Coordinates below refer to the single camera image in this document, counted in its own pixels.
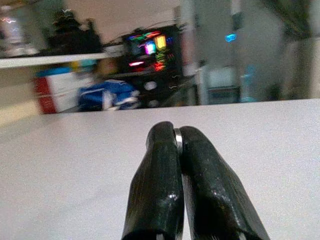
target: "white shelf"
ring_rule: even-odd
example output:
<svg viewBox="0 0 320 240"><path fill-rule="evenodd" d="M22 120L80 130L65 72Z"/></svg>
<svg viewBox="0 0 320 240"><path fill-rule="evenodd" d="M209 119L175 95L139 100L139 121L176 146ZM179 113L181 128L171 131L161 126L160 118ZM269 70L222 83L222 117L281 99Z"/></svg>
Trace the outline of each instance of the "white shelf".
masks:
<svg viewBox="0 0 320 240"><path fill-rule="evenodd" d="M59 55L59 56L34 56L34 57L14 57L0 59L0 69L21 68L39 65L69 63L84 59L106 59L106 53Z"/></svg>

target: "blue light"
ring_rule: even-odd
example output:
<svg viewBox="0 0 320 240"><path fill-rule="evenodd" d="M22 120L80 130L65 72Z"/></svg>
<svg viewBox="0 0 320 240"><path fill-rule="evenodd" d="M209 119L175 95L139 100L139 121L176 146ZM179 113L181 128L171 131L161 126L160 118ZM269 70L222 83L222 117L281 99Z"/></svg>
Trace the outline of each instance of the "blue light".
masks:
<svg viewBox="0 0 320 240"><path fill-rule="evenodd" d="M236 39L237 39L237 34L235 34L235 33L232 33L232 34L225 36L225 40L227 43L233 42Z"/></svg>

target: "red and white box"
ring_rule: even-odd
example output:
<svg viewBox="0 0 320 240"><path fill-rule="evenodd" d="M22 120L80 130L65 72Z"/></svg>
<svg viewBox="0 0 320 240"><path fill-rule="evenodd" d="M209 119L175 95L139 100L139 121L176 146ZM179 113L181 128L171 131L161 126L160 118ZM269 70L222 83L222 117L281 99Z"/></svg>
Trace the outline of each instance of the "red and white box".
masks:
<svg viewBox="0 0 320 240"><path fill-rule="evenodd" d="M74 72L37 77L34 89L44 114L60 113L78 105L79 88L89 87L93 78L78 77Z"/></svg>

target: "white table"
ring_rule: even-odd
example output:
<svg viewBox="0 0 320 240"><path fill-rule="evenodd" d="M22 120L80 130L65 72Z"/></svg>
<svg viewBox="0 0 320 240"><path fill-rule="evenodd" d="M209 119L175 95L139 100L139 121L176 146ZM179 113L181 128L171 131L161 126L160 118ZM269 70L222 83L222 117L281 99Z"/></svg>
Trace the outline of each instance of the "white table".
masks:
<svg viewBox="0 0 320 240"><path fill-rule="evenodd" d="M272 240L320 239L320 99L43 115L1 128L0 239L120 240L160 121L203 131Z"/></svg>

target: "black rubber grip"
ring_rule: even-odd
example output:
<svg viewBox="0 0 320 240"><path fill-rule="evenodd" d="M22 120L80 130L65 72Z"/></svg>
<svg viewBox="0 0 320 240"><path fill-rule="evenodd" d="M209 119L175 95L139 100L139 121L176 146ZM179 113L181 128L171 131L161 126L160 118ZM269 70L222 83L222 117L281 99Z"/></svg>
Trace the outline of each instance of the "black rubber grip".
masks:
<svg viewBox="0 0 320 240"><path fill-rule="evenodd" d="M122 240L180 240L184 193L172 123L155 125L146 147L131 182Z"/></svg>
<svg viewBox="0 0 320 240"><path fill-rule="evenodd" d="M192 240L269 240L236 173L198 129L180 128L180 164Z"/></svg>

